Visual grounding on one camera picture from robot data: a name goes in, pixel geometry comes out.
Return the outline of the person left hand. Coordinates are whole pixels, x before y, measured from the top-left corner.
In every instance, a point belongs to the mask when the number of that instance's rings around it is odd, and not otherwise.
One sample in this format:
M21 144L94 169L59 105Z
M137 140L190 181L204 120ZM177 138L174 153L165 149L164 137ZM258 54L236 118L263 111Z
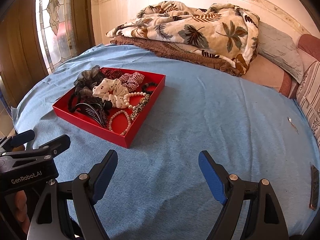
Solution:
M23 190L9 194L6 201L25 235L28 234L30 219L27 214L27 195Z

